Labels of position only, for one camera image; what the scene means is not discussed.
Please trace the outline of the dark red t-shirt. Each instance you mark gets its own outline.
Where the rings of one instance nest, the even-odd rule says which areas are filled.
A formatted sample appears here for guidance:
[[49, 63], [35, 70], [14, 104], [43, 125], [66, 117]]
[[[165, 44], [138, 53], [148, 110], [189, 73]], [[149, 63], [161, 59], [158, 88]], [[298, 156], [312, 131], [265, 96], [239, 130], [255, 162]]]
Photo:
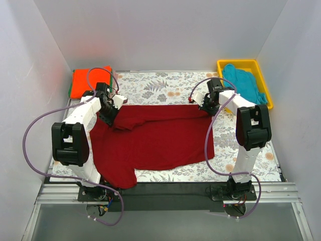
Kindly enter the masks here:
[[113, 187], [137, 184], [135, 170], [164, 171], [214, 157], [212, 117], [197, 105], [124, 105], [110, 127], [90, 131], [93, 161]]

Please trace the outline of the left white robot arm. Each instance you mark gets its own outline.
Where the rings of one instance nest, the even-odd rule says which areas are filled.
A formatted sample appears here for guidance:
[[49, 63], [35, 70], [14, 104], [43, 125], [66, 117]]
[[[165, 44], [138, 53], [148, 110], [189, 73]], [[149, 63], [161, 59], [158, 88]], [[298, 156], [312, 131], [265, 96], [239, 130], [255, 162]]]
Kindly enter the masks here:
[[94, 200], [106, 197], [107, 189], [99, 184], [101, 174], [93, 161], [90, 131], [94, 119], [100, 119], [111, 127], [120, 108], [128, 99], [109, 90], [109, 85], [98, 82], [96, 89], [87, 90], [81, 97], [82, 105], [51, 128], [53, 159], [69, 167], [83, 186], [90, 187], [89, 194]]

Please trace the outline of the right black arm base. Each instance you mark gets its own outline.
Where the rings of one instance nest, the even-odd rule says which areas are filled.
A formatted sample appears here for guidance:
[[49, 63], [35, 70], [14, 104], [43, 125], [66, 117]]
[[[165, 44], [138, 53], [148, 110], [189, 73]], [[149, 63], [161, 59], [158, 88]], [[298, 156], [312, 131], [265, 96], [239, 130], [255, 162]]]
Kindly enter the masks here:
[[239, 201], [244, 198], [246, 201], [257, 200], [254, 186], [242, 183], [234, 187], [227, 183], [213, 183], [206, 187], [205, 193], [213, 201]]

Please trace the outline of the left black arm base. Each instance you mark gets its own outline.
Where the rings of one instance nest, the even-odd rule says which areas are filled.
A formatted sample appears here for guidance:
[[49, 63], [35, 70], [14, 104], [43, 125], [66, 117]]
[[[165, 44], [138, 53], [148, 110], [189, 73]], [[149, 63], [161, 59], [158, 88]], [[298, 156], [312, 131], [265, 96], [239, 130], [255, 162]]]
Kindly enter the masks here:
[[95, 187], [87, 187], [83, 186], [81, 183], [77, 183], [79, 187], [78, 198], [77, 200], [80, 202], [85, 201], [103, 201], [108, 202], [114, 197], [119, 201], [119, 197], [115, 191], [105, 189], [99, 186]]

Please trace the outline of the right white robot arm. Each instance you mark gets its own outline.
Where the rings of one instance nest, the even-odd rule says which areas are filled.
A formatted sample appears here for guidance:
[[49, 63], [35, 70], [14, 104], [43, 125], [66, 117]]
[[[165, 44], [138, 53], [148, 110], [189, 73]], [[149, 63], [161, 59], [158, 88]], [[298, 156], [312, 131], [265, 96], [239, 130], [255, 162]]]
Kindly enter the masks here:
[[205, 159], [209, 164], [207, 156], [207, 144], [210, 130], [212, 130], [215, 118], [220, 111], [227, 107], [236, 115], [236, 140], [239, 144], [237, 160], [234, 169], [227, 176], [227, 194], [232, 199], [241, 198], [245, 189], [251, 186], [253, 168], [260, 151], [271, 140], [271, 126], [268, 107], [264, 104], [254, 104], [247, 101], [237, 93], [236, 86], [224, 87], [221, 81], [229, 81], [210, 77], [203, 81], [207, 83], [208, 93], [202, 101], [199, 101], [193, 94], [191, 100], [199, 105], [199, 109], [211, 115], [212, 122], [208, 128], [205, 139]]

